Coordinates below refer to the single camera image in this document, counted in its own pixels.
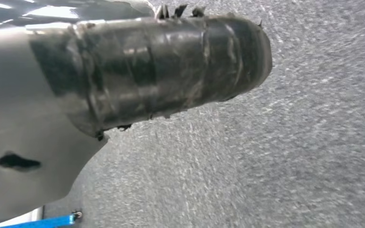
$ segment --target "carpeted floor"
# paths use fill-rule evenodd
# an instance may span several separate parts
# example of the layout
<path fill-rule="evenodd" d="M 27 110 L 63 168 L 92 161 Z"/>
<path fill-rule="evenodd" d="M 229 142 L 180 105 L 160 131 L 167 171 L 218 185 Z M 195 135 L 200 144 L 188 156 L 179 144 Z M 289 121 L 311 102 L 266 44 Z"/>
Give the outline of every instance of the carpeted floor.
<path fill-rule="evenodd" d="M 110 132 L 45 215 L 82 208 L 81 228 L 365 227 L 365 1 L 185 2 L 262 19 L 272 74 L 229 102 Z"/>

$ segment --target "blue strap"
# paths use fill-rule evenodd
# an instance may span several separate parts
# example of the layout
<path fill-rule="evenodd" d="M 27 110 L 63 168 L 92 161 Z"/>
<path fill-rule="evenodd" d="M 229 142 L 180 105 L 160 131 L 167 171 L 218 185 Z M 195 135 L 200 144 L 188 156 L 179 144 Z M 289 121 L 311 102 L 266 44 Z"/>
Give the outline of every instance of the blue strap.
<path fill-rule="evenodd" d="M 75 215 L 67 215 L 56 218 L 43 219 L 35 222 L 26 222 L 1 228 L 56 228 L 69 226 L 75 223 Z"/>

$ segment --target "gray carpet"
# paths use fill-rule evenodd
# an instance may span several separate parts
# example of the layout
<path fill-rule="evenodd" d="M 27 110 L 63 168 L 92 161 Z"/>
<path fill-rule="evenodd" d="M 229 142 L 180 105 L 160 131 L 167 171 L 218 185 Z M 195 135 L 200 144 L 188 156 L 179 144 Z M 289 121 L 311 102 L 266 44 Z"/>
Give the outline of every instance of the gray carpet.
<path fill-rule="evenodd" d="M 82 208 L 81 228 L 365 227 L 365 0 L 188 2 L 262 19 L 272 74 L 229 102 L 110 132 L 46 216 Z"/>

